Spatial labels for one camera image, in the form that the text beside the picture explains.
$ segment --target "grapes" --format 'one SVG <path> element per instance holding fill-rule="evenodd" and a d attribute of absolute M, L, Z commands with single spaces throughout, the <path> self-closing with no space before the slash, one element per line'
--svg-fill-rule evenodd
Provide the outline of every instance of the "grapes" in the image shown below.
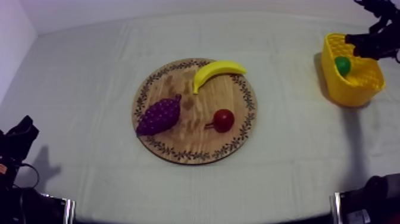
<path fill-rule="evenodd" d="M 175 99 L 161 99 L 151 105 L 140 118 L 136 134 L 155 135 L 173 127 L 179 119 L 181 98 L 177 94 Z"/>

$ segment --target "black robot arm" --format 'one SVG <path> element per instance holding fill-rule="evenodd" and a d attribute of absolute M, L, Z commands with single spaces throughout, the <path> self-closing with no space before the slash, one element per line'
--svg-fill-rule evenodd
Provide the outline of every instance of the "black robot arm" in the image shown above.
<path fill-rule="evenodd" d="M 363 58 L 394 58 L 398 63 L 400 48 L 400 10 L 390 0 L 354 0 L 380 20 L 369 33 L 346 35 L 346 43 L 355 45 L 354 56 Z"/>

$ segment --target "round wooden board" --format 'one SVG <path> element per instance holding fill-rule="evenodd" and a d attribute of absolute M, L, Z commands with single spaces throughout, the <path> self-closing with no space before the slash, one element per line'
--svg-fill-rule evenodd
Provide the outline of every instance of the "round wooden board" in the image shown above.
<path fill-rule="evenodd" d="M 257 101 L 242 75 L 213 77 L 193 94 L 193 77 L 202 66 L 214 60 L 188 58 L 162 66 L 140 86 L 133 101 L 132 123 L 136 130 L 141 115 L 163 98 L 181 94 L 179 121 L 171 129 L 140 141 L 155 155 L 179 164 L 212 163 L 234 153 L 251 134 L 257 115 Z M 226 133 L 204 129 L 214 113 L 228 109 L 235 115 Z"/>

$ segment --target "yellow basket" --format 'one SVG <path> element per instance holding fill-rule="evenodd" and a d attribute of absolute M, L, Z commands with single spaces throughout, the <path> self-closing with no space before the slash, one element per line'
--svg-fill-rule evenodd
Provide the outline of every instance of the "yellow basket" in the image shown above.
<path fill-rule="evenodd" d="M 329 95 L 338 104 L 358 107 L 367 103 L 385 88 L 385 79 L 378 62 L 371 58 L 353 56 L 354 46 L 345 43 L 345 35 L 331 33 L 325 37 L 322 52 L 322 68 Z M 335 64 L 336 57 L 347 57 L 351 71 L 344 78 Z"/>

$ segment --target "yellow banana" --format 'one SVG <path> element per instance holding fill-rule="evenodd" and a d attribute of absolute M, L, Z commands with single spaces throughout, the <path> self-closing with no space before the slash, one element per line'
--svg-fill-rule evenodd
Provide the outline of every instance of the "yellow banana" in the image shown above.
<path fill-rule="evenodd" d="M 193 81 L 193 94 L 211 77 L 217 74 L 246 74 L 246 69 L 233 61 L 215 61 L 203 66 L 195 75 Z"/>

